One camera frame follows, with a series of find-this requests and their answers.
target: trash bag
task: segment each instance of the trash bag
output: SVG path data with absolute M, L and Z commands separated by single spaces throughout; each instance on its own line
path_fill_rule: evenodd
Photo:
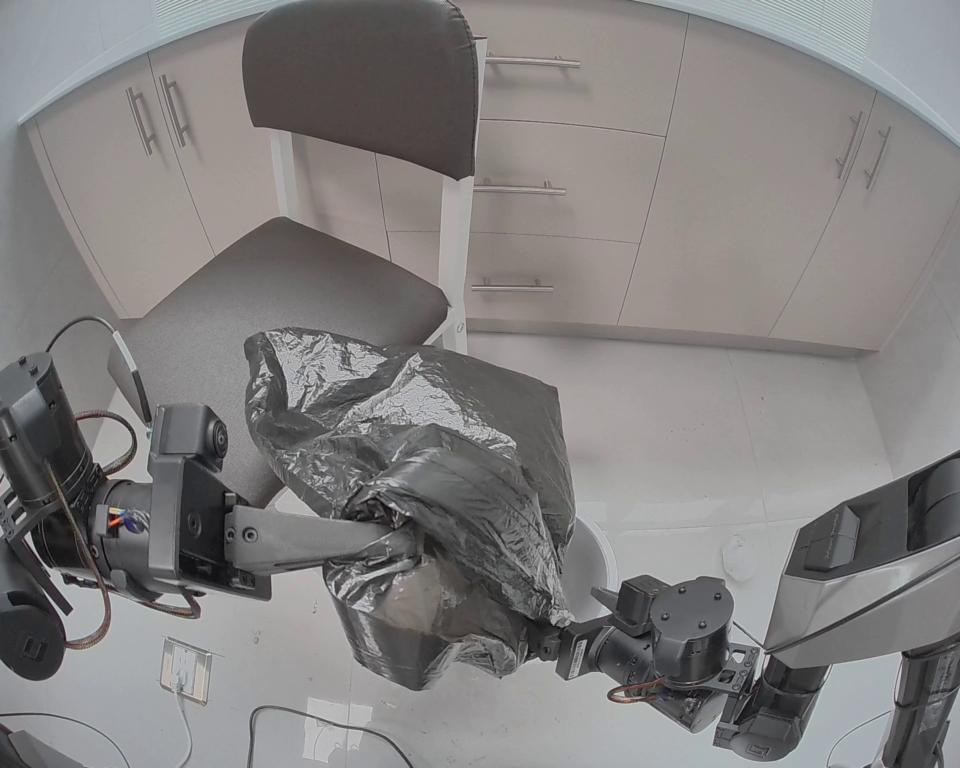
M 282 328 L 245 344 L 247 422 L 316 514 L 412 526 L 324 565 L 353 655 L 415 690 L 454 661 L 498 677 L 534 625 L 572 620 L 561 568 L 575 508 L 557 390 L 433 347 Z

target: cabinet handle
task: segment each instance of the cabinet handle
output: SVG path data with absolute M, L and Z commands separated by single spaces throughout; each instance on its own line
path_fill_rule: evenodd
M 166 75 L 160 75 L 160 87 L 163 88 L 163 98 L 166 99 L 167 111 L 170 112 L 170 122 L 174 124 L 174 132 L 177 134 L 178 143 L 181 147 L 185 147 L 186 140 L 183 135 L 190 126 L 181 125 L 180 118 L 177 116 L 177 105 L 174 104 L 174 96 L 171 93 L 176 85 L 176 80 L 168 81 Z
M 543 186 L 513 186 L 511 184 L 491 184 L 489 179 L 483 179 L 482 184 L 473 185 L 474 192 L 507 192 L 518 195 L 565 195 L 566 190 L 561 186 L 554 186 L 545 181 Z
M 534 59 L 527 56 L 487 56 L 487 64 L 526 64 L 530 66 L 557 66 L 562 69 L 580 69 L 580 62 L 573 59 Z
M 487 277 L 482 285 L 471 285 L 470 290 L 489 294 L 552 294 L 553 286 L 541 285 L 539 280 L 534 280 L 533 285 L 492 285 Z
M 843 157 L 836 158 L 837 162 L 840 163 L 840 170 L 837 171 L 837 178 L 843 178 L 843 172 L 847 169 L 847 160 L 850 159 L 850 153 L 853 151 L 853 142 L 856 141 L 856 135 L 860 133 L 860 123 L 863 121 L 863 109 L 860 110 L 860 114 L 856 117 L 853 115 L 850 116 L 850 119 L 853 120 L 853 135 L 850 137 L 850 144 L 847 145 L 847 151 Z
M 143 126 L 143 118 L 140 116 L 140 108 L 136 105 L 137 99 L 142 99 L 142 93 L 133 93 L 132 88 L 127 88 L 127 102 L 130 104 L 130 111 L 133 113 L 133 122 L 136 124 L 136 130 L 140 134 L 140 141 L 143 142 L 143 151 L 147 157 L 154 153 L 154 148 L 150 145 L 156 140 L 154 133 L 147 133 Z
M 883 144 L 880 145 L 880 152 L 876 156 L 874 170 L 868 171 L 867 169 L 864 169 L 863 171 L 867 175 L 867 189 L 870 189 L 874 184 L 876 184 L 876 175 L 880 172 L 880 163 L 883 162 L 883 156 L 887 154 L 887 145 L 890 144 L 890 134 L 893 132 L 893 126 L 887 126 L 887 133 L 884 133 L 883 131 L 880 132 L 880 135 L 883 136 Z

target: garbage bag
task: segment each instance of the garbage bag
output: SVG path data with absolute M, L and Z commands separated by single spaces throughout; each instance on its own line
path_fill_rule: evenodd
M 324 566 L 353 655 L 408 688 L 454 661 L 496 676 L 533 625 L 572 616 L 561 569 L 575 508 L 557 390 L 433 347 L 282 328 L 245 344 L 253 441 L 316 514 L 412 526 Z

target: power outlet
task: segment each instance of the power outlet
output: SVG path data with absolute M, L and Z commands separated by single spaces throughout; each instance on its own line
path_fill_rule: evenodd
M 160 666 L 160 686 L 174 689 L 177 680 L 181 694 L 197 704 L 206 704 L 210 686 L 210 664 L 213 655 L 203 648 L 167 637 L 163 641 L 163 662 Z

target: chair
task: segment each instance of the chair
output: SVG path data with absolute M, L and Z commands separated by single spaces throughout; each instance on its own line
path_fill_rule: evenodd
M 224 482 L 255 506 L 281 484 L 244 414 L 244 341 L 316 328 L 378 346 L 467 352 L 464 283 L 486 40 L 447 0 L 300 0 L 247 31 L 253 124 L 272 130 L 281 216 L 224 249 L 136 321 L 125 339 L 152 408 L 203 402 L 227 424 Z M 297 222 L 291 133 L 409 160 L 444 176 L 440 288 Z M 139 411 L 119 353 L 109 370 Z M 144 421 L 149 421 L 149 414 Z

